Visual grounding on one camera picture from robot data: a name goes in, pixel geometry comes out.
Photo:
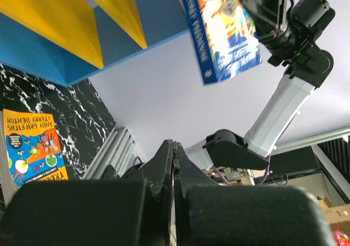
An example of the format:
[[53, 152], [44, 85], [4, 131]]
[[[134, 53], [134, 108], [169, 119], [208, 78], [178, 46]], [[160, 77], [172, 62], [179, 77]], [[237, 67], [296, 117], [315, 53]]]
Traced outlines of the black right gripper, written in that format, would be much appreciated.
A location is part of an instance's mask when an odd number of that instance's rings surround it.
[[335, 17], [327, 0], [240, 0], [273, 66], [287, 65], [314, 45]]

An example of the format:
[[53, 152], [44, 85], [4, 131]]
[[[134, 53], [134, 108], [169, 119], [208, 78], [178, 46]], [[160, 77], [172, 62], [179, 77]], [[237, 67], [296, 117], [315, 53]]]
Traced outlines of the yellow 130-storey treehouse book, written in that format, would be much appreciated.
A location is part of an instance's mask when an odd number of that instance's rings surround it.
[[1, 191], [6, 206], [25, 184], [69, 178], [52, 114], [1, 111]]

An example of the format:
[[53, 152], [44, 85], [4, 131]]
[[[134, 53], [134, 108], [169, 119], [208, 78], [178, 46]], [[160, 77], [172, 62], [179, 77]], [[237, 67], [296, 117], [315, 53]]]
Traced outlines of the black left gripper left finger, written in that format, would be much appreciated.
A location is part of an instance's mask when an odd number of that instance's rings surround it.
[[152, 159], [131, 167], [122, 176], [147, 181], [139, 245], [170, 245], [173, 148], [172, 140], [163, 141]]

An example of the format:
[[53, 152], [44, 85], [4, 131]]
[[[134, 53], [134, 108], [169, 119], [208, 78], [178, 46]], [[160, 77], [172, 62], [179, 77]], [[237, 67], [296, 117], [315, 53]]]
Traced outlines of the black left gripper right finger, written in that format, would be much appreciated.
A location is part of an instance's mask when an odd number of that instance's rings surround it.
[[189, 159], [182, 144], [175, 142], [173, 188], [177, 245], [209, 245], [212, 210], [206, 192], [218, 186]]

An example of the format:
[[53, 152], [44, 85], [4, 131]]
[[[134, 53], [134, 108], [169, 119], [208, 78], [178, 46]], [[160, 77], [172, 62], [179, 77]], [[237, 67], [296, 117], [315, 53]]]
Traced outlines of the blue 91-storey treehouse book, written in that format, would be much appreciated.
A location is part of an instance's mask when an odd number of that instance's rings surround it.
[[205, 85], [262, 63], [253, 19], [240, 0], [182, 0]]

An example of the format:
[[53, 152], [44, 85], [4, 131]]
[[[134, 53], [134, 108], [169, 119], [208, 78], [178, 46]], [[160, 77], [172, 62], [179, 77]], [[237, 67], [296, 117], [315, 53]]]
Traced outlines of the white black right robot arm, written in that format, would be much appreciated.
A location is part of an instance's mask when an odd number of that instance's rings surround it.
[[283, 65], [286, 71], [244, 137], [218, 130], [186, 149], [200, 169], [267, 169], [276, 142], [334, 66], [332, 55], [316, 45], [335, 17], [327, 0], [240, 1], [253, 18], [259, 42], [271, 54], [269, 64]]

